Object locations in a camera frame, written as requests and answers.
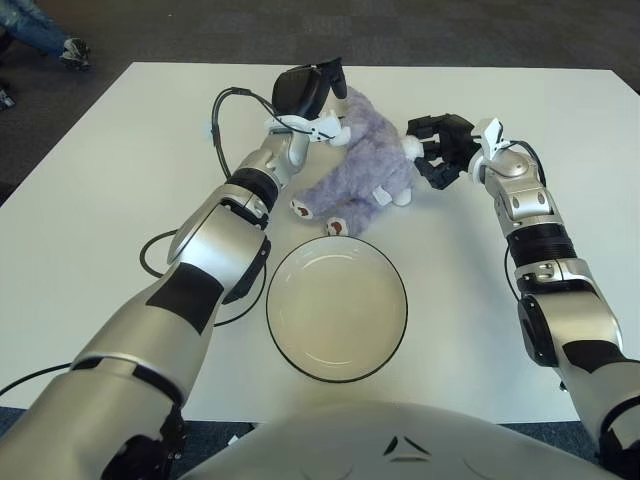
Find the white bowl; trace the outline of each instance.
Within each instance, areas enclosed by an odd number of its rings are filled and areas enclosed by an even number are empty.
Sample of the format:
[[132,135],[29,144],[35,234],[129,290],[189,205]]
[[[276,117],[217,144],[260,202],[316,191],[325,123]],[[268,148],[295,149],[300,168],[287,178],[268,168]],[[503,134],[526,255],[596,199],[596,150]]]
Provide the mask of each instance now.
[[267,321],[282,355],[332,383],[378,371],[400,346],[407,296],[378,249],[352,237],[323,237],[291,252],[267,294]]

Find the plush toy foot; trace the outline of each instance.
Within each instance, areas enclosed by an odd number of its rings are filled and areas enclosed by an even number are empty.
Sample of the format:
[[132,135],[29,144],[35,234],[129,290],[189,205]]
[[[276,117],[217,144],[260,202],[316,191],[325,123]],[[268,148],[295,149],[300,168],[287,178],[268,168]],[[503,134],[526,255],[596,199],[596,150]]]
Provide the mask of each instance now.
[[349,229],[344,218],[331,217],[327,220],[327,233],[332,236],[348,237]]
[[301,201],[293,199],[289,206],[300,218],[304,218],[305,220],[311,220],[313,218],[313,212]]
[[405,188],[398,195],[393,197],[393,204],[398,207],[404,207],[405,205],[409,205],[411,203],[411,189]]

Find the white table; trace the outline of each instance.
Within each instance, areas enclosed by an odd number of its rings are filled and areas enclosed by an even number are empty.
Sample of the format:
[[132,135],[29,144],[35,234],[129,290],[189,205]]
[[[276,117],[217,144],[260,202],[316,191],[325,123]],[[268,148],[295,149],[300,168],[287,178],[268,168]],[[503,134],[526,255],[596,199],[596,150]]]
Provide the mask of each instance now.
[[[208,134],[213,97],[229,85],[268,96],[284,69],[135,63],[47,155],[0,208],[0,385],[71,360],[152,281],[138,265],[142,243],[179,226],[223,180]],[[625,353],[640,357],[639,102],[628,86],[609,71],[345,71],[401,130],[408,119],[450,112],[471,121],[497,116],[507,138],[528,140],[577,252],[618,315]],[[261,143],[264,119],[250,99],[225,103],[232,167]],[[340,155],[314,145],[283,195],[268,229],[270,274],[287,252],[322,234],[320,224],[290,214],[287,196]],[[483,188],[462,178],[438,192],[422,181],[409,207],[389,208],[362,238],[391,259],[407,287],[408,328],[390,363],[347,385],[305,377],[274,347],[262,298],[214,333],[186,417],[268,421],[317,404],[378,399],[494,422],[577,418],[555,374],[525,353],[502,273],[505,241]],[[151,252],[158,268],[167,246]],[[27,407],[47,381],[33,380],[0,404]]]

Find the stuffed animal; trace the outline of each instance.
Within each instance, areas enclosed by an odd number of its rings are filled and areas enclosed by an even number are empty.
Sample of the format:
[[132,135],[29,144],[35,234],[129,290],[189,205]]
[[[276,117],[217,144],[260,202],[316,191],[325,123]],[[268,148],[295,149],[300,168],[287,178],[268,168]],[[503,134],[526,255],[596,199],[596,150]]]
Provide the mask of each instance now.
[[341,142],[344,161],[313,187],[297,192],[291,209],[306,220],[326,219],[329,235],[356,236],[382,207],[411,202],[413,160],[423,155],[416,137],[400,137],[363,94],[347,93]]

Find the black rim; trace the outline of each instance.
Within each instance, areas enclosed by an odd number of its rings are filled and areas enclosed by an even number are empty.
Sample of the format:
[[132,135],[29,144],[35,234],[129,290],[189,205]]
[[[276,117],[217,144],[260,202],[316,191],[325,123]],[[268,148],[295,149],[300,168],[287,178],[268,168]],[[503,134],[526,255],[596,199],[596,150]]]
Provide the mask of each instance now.
[[[271,322],[269,321],[269,294],[271,293],[271,285],[273,284],[273,279],[276,277],[276,275],[278,274],[278,271],[280,270],[280,267],[282,266],[282,264],[287,260],[287,258],[289,258],[295,251],[297,251],[298,249],[302,248],[303,246],[307,245],[308,243],[311,242],[315,242],[316,240],[320,240],[320,239],[327,239],[327,238],[350,238],[351,240],[356,240],[358,242],[364,243],[365,245],[369,245],[371,248],[373,248],[376,252],[378,252],[380,255],[382,255],[387,262],[389,262],[389,265],[391,265],[391,268],[393,268],[393,271],[396,273],[398,280],[400,280],[400,285],[402,286],[402,293],[404,293],[404,325],[402,326],[402,333],[400,334],[400,338],[398,338],[398,343],[396,344],[396,346],[394,347],[393,351],[391,352],[391,354],[387,357],[386,360],[384,360],[382,363],[380,363],[380,365],[378,365],[376,368],[374,368],[373,370],[371,370],[370,372],[365,373],[364,375],[360,375],[359,377],[355,377],[355,378],[349,378],[346,380],[329,380],[327,378],[322,378],[322,377],[318,377],[316,375],[313,375],[305,370],[303,370],[302,368],[300,368],[298,365],[296,365],[289,357],[287,357],[287,355],[282,351],[282,349],[280,348],[280,345],[278,345],[278,342],[276,341],[276,338],[273,335],[273,330],[271,329]],[[273,276],[271,277],[271,280],[269,281],[269,288],[267,289],[267,301],[265,302],[265,313],[267,316],[267,327],[269,328],[269,334],[271,335],[271,340],[273,341],[273,344],[276,346],[276,348],[278,349],[278,351],[280,352],[280,354],[284,357],[284,359],[287,361],[287,363],[289,365],[291,365],[293,368],[295,368],[296,370],[298,370],[300,373],[306,375],[309,378],[313,378],[314,380],[318,380],[319,382],[324,382],[324,383],[352,383],[352,382],[357,382],[358,380],[362,380],[364,378],[370,377],[371,375],[373,375],[374,373],[378,372],[382,367],[384,367],[387,363],[389,363],[389,361],[393,358],[393,356],[396,354],[396,352],[398,351],[398,349],[400,348],[400,345],[402,344],[402,340],[404,339],[404,334],[407,331],[407,323],[408,323],[408,318],[409,318],[409,302],[407,301],[407,290],[404,287],[404,282],[402,281],[402,277],[400,276],[400,274],[398,273],[398,270],[396,269],[396,266],[393,264],[393,262],[391,260],[389,260],[389,257],[387,257],[384,253],[382,253],[379,249],[377,249],[375,246],[371,245],[369,242],[365,242],[364,240],[361,240],[359,238],[356,237],[340,237],[340,236],[336,236],[336,237],[317,237],[317,238],[313,238],[307,242],[301,243],[300,245],[298,245],[296,248],[294,248],[293,250],[291,250],[283,259],[282,261],[278,264],[278,267],[276,268],[275,272],[273,273]]]

